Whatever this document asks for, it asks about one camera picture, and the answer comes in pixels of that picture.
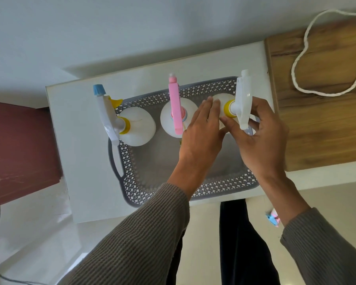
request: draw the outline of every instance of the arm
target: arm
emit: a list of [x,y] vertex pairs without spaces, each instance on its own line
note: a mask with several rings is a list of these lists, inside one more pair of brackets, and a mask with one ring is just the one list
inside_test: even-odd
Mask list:
[[164,284],[177,243],[189,223],[189,199],[218,155],[220,102],[209,98],[182,138],[179,162],[158,192],[125,218],[59,285]]
[[286,177],[284,157],[288,127],[268,102],[253,97],[249,136],[230,118],[221,121],[235,138],[240,154],[253,172],[285,226],[281,243],[294,258],[306,284],[356,284],[356,249],[311,208]]

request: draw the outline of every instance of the white rope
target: white rope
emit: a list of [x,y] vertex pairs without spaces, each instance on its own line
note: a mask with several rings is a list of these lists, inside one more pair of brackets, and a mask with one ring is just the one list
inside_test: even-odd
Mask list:
[[309,48],[309,42],[307,40],[307,37],[309,35],[309,32],[311,30],[311,27],[314,25],[315,21],[322,15],[324,14],[327,14],[327,13],[338,13],[338,14],[342,14],[342,15],[345,15],[345,16],[356,16],[356,13],[350,13],[350,12],[345,12],[345,11],[341,11],[341,10],[334,10],[334,9],[329,9],[329,10],[326,10],[326,11],[323,11],[321,12],[320,14],[318,14],[312,21],[311,23],[309,24],[309,26],[307,27],[307,30],[306,32],[304,33],[304,37],[303,37],[303,42],[304,42],[304,49],[303,51],[298,55],[298,57],[295,59],[294,63],[293,63],[293,66],[292,66],[292,80],[293,80],[293,83],[294,83],[294,86],[295,88],[298,90],[298,91],[301,91],[303,93],[307,93],[307,94],[316,94],[316,95],[319,95],[319,96],[324,96],[324,97],[336,97],[336,96],[341,96],[345,93],[348,93],[349,91],[352,91],[353,89],[355,89],[356,87],[356,80],[354,81],[354,83],[352,84],[351,87],[349,87],[347,90],[344,90],[340,93],[334,93],[334,94],[326,94],[326,93],[323,93],[323,92],[318,92],[318,91],[312,91],[312,90],[305,90],[305,89],[302,89],[301,87],[298,86],[298,83],[296,82],[296,78],[295,78],[295,67],[299,61],[299,59],[306,53],[307,49]]

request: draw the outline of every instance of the sleeve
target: sleeve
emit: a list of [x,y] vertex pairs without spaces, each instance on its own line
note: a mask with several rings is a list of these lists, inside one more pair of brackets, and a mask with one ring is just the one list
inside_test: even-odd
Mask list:
[[312,208],[291,220],[281,243],[307,285],[356,285],[356,249]]
[[171,260],[189,219],[185,193],[174,185],[163,184],[58,285],[166,284]]

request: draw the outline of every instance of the small pink object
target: small pink object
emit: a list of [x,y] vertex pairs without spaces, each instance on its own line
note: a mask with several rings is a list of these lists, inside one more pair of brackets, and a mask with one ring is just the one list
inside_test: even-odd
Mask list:
[[182,118],[185,117],[186,111],[181,106],[181,99],[179,97],[179,85],[177,78],[173,74],[169,77],[169,95],[171,104],[171,116],[173,117],[175,133],[183,134]]

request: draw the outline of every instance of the yellow trigger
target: yellow trigger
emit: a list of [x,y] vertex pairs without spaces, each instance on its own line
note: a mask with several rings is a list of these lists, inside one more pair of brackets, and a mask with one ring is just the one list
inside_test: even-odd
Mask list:
[[112,107],[116,109],[120,104],[123,102],[123,99],[119,100],[112,100],[111,97],[109,97],[109,100],[111,101]]

